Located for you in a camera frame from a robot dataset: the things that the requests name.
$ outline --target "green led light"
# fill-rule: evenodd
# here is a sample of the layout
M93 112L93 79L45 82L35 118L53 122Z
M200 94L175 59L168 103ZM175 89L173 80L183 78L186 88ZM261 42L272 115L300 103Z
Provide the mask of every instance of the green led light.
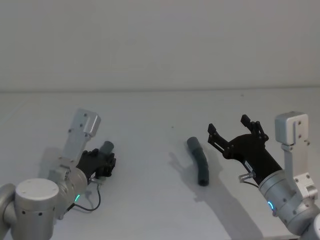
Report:
M78 200L78 198L80 197L80 194L78 195L78 196L76 196L76 198L75 198L75 202Z

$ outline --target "white wall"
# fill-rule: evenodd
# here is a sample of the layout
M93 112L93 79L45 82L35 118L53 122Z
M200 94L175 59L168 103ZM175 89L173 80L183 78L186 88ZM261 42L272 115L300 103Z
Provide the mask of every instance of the white wall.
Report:
M320 86L320 0L1 0L0 90Z

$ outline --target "white table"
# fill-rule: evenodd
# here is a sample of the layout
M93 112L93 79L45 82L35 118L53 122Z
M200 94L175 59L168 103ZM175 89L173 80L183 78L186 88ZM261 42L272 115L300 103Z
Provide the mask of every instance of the white table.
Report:
M284 166L274 118L291 110L309 114L309 169L320 188L320 88L133 93L0 94L0 183L39 176L62 148L77 108L97 112L100 128L87 149L115 145L116 168L101 187L93 213L71 210L53 240L257 240L291 236L272 217L255 188L240 184L246 170L207 143L213 123L227 140L247 133L242 114L261 121L266 147ZM185 141L196 136L206 153L210 185L197 185ZM89 186L93 205L95 186ZM85 196L79 203L90 206Z

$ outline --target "wire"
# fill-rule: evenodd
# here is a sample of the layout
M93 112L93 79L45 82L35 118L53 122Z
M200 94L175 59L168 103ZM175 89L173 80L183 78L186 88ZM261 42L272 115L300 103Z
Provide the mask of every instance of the wire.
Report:
M74 207L78 207L78 208L80 208L82 210L85 210L85 211L88 211L88 212L93 212L93 211L97 210L100 207L100 204L101 204L101 194L100 194L99 187L100 187L100 185L98 184L96 186L96 191L98 192L99 202L98 202L98 205L95 208L89 209L89 208L86 208L86 207L78 205L78 204L74 204Z
M251 186L255 186L256 188L259 188L258 185L255 185L255 184L252 183L252 182L243 181L243 183L245 183L245 184L250 184Z

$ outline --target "dark gray foam tube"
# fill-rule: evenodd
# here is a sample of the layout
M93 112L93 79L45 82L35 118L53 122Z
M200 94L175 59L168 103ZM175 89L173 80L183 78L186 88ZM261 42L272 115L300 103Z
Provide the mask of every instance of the dark gray foam tube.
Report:
M104 144L100 147L99 152L109 156L114 149L114 144L110 141L105 141Z
M195 136L193 136L193 137L190 137L186 141L186 143L198 166L198 184L203 187L208 186L209 185L208 162L198 139Z

